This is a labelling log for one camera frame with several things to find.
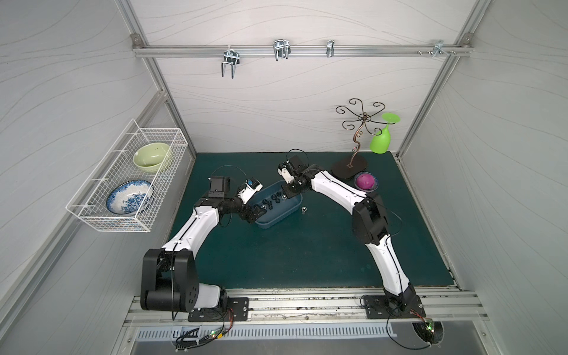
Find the metal vent grille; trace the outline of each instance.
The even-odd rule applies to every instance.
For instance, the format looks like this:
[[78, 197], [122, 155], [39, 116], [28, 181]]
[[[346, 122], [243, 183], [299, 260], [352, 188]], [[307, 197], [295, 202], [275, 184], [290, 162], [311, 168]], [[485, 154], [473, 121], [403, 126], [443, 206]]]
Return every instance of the metal vent grille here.
[[[180, 334], [200, 328], [203, 337], [219, 328], [218, 325], [189, 327], [140, 327], [138, 341], [175, 340]], [[336, 323], [336, 324], [238, 324], [220, 340], [262, 340], [262, 339], [357, 339], [387, 337], [386, 323]]]

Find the green ceramic bowl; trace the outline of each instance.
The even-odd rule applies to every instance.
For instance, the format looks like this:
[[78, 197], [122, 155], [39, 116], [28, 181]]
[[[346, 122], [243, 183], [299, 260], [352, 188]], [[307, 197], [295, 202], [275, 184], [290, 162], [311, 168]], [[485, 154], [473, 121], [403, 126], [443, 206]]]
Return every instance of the green ceramic bowl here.
[[165, 143], [150, 143], [138, 149], [132, 157], [132, 162], [138, 169], [155, 173], [164, 164], [165, 170], [172, 161], [172, 154], [169, 152], [170, 146]]

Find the blue plastic tray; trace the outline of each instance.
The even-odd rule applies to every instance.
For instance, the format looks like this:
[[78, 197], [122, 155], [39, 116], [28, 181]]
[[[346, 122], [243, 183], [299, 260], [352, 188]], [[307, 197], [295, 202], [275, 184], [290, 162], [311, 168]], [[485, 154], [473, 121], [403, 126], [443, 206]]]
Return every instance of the blue plastic tray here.
[[[270, 196], [277, 193], [278, 191], [284, 194], [282, 191], [282, 184], [286, 183], [284, 180], [278, 181], [273, 183], [270, 186], [265, 187], [264, 189], [257, 192], [252, 199], [250, 199], [249, 203], [251, 206], [257, 204], [259, 207], [262, 206], [262, 200], [267, 199], [270, 200]], [[256, 220], [256, 224], [262, 228], [267, 229], [275, 225], [276, 223], [280, 222], [284, 218], [288, 217], [294, 211], [297, 211], [302, 204], [302, 194], [296, 195], [292, 198], [282, 199], [279, 197], [280, 203], [276, 203], [272, 201], [272, 209], [266, 209], [266, 213], [260, 216], [259, 219]]]

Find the blue and white plate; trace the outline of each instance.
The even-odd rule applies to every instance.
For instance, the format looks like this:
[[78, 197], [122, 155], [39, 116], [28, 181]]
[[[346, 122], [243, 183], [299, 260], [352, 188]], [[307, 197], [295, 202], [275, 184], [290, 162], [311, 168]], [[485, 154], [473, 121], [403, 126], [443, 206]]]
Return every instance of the blue and white plate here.
[[107, 209], [117, 215], [134, 213], [140, 208], [144, 197], [147, 203], [152, 197], [153, 189], [146, 180], [132, 180], [120, 185], [107, 198]]

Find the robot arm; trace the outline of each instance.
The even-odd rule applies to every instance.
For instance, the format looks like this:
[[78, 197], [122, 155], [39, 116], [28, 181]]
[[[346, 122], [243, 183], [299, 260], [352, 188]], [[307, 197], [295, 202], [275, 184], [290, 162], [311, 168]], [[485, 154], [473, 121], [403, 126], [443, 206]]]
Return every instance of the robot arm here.
[[416, 292], [392, 248], [381, 197], [356, 190], [315, 164], [308, 167], [298, 156], [280, 164], [278, 174], [286, 181], [282, 188], [288, 197], [311, 189], [330, 197], [353, 216], [353, 232], [369, 248], [381, 272], [388, 306], [394, 314], [406, 311]]
[[211, 187], [195, 204], [193, 213], [180, 231], [161, 249], [147, 251], [142, 264], [140, 305], [144, 310], [189, 312], [193, 308], [217, 307], [221, 288], [199, 283], [195, 256], [225, 214], [235, 213], [253, 223], [266, 213], [247, 202], [262, 185], [251, 178], [237, 196], [227, 198], [229, 179], [211, 177]]

